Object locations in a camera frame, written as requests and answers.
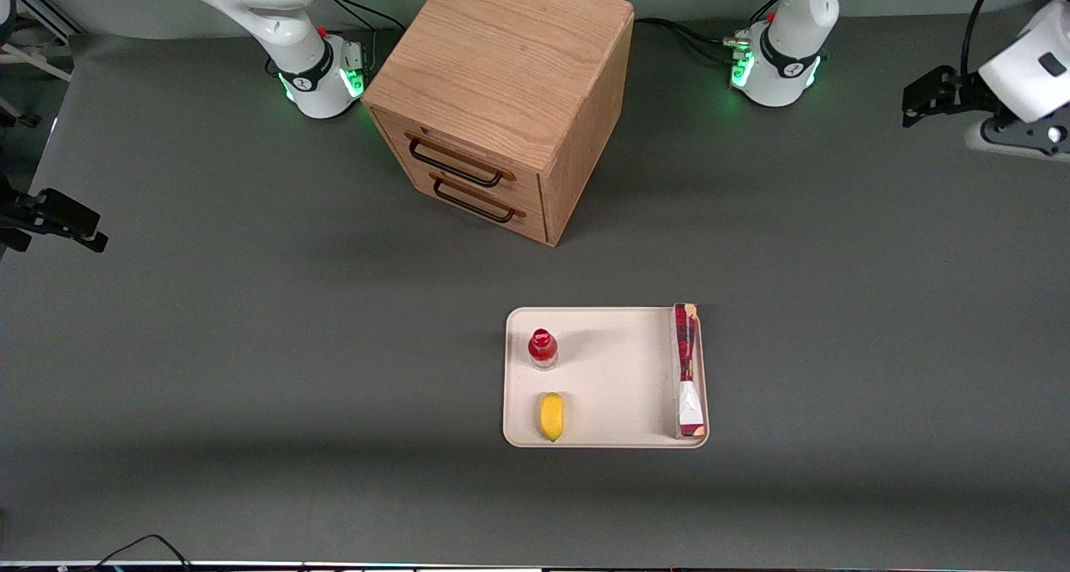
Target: wooden drawer unit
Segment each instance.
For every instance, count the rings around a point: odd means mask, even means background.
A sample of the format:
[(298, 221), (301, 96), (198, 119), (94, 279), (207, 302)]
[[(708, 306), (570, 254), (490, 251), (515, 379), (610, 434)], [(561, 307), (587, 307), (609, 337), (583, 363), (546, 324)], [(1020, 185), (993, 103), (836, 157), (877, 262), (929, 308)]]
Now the wooden drawer unit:
[(364, 94), (417, 190), (555, 245), (621, 115), (622, 0), (427, 0)]

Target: black bracket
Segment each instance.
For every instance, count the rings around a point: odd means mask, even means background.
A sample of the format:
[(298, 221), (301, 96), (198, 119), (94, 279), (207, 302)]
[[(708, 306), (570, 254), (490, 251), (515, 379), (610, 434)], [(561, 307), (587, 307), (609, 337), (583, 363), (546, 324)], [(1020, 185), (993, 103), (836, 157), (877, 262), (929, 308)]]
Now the black bracket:
[(1060, 152), (1070, 153), (1070, 106), (1063, 106), (1046, 118), (1034, 122), (1021, 122), (1017, 118), (1000, 118), (998, 114), (981, 123), (981, 139), (990, 144), (1010, 145), (1037, 150), (1048, 156)]
[(903, 90), (903, 126), (933, 114), (992, 112), (981, 123), (981, 138), (990, 144), (1037, 150), (1055, 155), (1070, 152), (1070, 106), (1036, 122), (1022, 122), (999, 102), (977, 73), (960, 77), (951, 66), (936, 66)]
[(982, 110), (999, 112), (1003, 105), (977, 73), (960, 77), (951, 66), (936, 66), (903, 89), (903, 126), (933, 114)]
[(108, 236), (97, 232), (100, 220), (100, 214), (60, 191), (49, 188), (31, 196), (15, 190), (0, 172), (0, 245), (26, 251), (32, 238), (26, 232), (31, 232), (67, 237), (91, 251), (104, 251)]

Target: green led light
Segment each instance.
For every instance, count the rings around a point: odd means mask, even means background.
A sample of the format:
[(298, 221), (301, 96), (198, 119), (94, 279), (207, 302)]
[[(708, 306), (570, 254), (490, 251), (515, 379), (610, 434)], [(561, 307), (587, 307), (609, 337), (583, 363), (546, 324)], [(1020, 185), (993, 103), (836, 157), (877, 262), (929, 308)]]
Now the green led light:
[(754, 66), (754, 55), (747, 52), (746, 57), (738, 62), (736, 62), (736, 67), (732, 71), (732, 82), (736, 87), (743, 87), (747, 84), (747, 78), (750, 76), (750, 69)]
[(364, 73), (361, 71), (347, 71), (346, 68), (338, 68), (338, 75), (341, 76), (341, 80), (346, 83), (346, 89), (349, 90), (349, 94), (353, 97), (360, 97), (364, 93)]
[(817, 59), (813, 61), (813, 68), (810, 68), (810, 78), (806, 79), (807, 87), (813, 84), (813, 75), (817, 73), (817, 64), (821, 64), (821, 56), (817, 56)]
[(293, 93), (290, 93), (290, 86), (286, 83), (286, 79), (282, 78), (282, 73), (278, 74), (278, 81), (282, 83), (282, 89), (286, 90), (286, 98), (293, 102)]

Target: drawer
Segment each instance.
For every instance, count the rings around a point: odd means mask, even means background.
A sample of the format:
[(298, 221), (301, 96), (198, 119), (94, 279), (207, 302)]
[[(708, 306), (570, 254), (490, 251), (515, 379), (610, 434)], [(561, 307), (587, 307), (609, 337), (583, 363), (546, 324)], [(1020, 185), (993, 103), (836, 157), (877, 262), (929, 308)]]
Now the drawer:
[(414, 173), (413, 187), (431, 198), (446, 202), (448, 205), (464, 210), (485, 220), (520, 233), (521, 236), (546, 242), (546, 222), (541, 210), (519, 205), (516, 202), (501, 202), (484, 190), (477, 190), (468, 184), (453, 179), (439, 171)]
[(508, 168), (503, 160), (493, 164), (485, 154), (452, 144), (447, 136), (381, 109), (372, 110), (386, 141), (415, 184), (429, 173), (442, 176), (452, 186), (464, 186), (493, 202), (522, 206), (542, 213), (538, 175)]

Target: gray tabletop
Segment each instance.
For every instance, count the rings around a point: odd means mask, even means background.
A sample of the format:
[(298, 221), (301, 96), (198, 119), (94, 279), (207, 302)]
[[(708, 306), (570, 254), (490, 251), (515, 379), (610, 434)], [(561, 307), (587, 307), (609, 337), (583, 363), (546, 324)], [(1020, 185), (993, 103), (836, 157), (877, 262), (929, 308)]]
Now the gray tabletop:
[[(0, 556), (1065, 569), (1070, 174), (900, 127), (962, 26), (844, 20), (783, 110), (637, 29), (557, 249), (302, 118), (251, 40), (82, 43), (35, 187), (111, 244), (0, 264)], [(505, 443), (511, 309), (678, 300), (705, 447)]]

